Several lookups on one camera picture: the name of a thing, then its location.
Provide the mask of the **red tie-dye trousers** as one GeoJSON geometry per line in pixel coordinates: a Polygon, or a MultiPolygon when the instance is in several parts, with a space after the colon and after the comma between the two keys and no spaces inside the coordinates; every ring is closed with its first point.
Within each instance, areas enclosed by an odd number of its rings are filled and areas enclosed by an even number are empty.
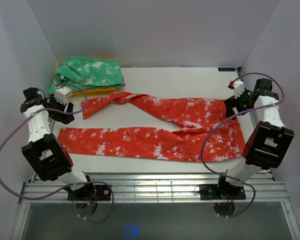
{"type": "Polygon", "coordinates": [[[245,147],[237,119],[226,122],[223,100],[217,98],[158,98],[147,94],[113,92],[83,100],[83,119],[109,104],[129,103],[179,130],[157,127],[72,128],[59,131],[58,140],[71,154],[143,158],[163,161],[222,162],[239,158],[245,147]]]}

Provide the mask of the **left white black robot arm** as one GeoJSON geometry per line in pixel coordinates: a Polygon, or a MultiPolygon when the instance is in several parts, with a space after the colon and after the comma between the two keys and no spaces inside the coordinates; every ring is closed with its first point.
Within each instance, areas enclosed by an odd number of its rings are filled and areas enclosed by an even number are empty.
{"type": "Polygon", "coordinates": [[[20,111],[29,120],[29,138],[21,152],[42,181],[63,182],[68,193],[79,200],[91,200],[96,196],[95,185],[87,174],[73,170],[70,155],[49,126],[50,119],[66,125],[74,121],[74,105],[67,103],[72,90],[62,86],[51,97],[44,97],[39,91],[30,87],[23,92],[25,101],[20,111]]]}

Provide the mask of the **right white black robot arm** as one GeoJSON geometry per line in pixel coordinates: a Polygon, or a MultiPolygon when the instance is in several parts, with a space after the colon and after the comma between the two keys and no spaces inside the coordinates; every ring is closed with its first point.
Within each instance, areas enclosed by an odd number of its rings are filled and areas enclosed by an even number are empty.
{"type": "Polygon", "coordinates": [[[257,79],[253,91],[241,80],[231,81],[228,88],[234,95],[225,100],[226,117],[255,109],[258,123],[243,149],[243,159],[219,177],[216,194],[227,199],[243,191],[243,183],[254,174],[277,168],[294,138],[294,131],[285,127],[279,114],[279,95],[272,91],[272,80],[257,79]]]}

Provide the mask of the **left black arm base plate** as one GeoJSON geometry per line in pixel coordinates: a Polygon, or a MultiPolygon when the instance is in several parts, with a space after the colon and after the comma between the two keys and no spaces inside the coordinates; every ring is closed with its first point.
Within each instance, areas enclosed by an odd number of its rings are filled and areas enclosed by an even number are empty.
{"type": "Polygon", "coordinates": [[[71,190],[67,188],[68,201],[109,201],[111,199],[110,189],[104,184],[88,184],[80,189],[71,190]]]}

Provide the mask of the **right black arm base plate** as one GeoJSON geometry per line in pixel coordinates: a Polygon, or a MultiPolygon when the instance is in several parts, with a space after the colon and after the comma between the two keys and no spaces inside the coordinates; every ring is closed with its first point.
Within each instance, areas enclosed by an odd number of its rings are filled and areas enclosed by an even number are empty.
{"type": "Polygon", "coordinates": [[[201,200],[245,200],[246,194],[243,187],[226,186],[221,187],[218,184],[199,185],[199,194],[201,200]]]}

